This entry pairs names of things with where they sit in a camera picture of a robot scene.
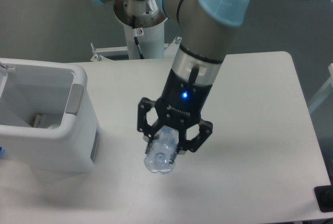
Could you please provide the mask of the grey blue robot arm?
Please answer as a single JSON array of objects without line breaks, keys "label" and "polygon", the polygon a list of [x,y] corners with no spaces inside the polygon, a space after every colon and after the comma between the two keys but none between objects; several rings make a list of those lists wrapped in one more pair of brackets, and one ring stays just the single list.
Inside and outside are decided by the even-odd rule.
[{"label": "grey blue robot arm", "polygon": [[197,151],[212,134],[213,125],[201,118],[201,110],[250,0],[155,1],[184,36],[161,97],[141,99],[137,129],[148,139],[146,154],[172,164],[178,154]]}]

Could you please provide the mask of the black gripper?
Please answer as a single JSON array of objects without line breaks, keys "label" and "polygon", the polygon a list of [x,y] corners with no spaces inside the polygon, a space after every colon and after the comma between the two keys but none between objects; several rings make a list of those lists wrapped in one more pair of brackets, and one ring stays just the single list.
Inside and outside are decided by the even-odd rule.
[{"label": "black gripper", "polygon": [[[198,85],[199,69],[190,71],[189,79],[184,80],[173,70],[169,72],[161,97],[155,102],[146,97],[138,104],[137,131],[143,133],[147,142],[145,153],[148,154],[156,133],[163,125],[178,131],[178,143],[171,155],[171,163],[178,154],[187,151],[196,152],[213,133],[213,123],[201,118],[201,110],[212,88],[212,85]],[[154,108],[158,118],[153,125],[147,121],[147,113]],[[187,130],[198,125],[198,134],[187,139]]]}]

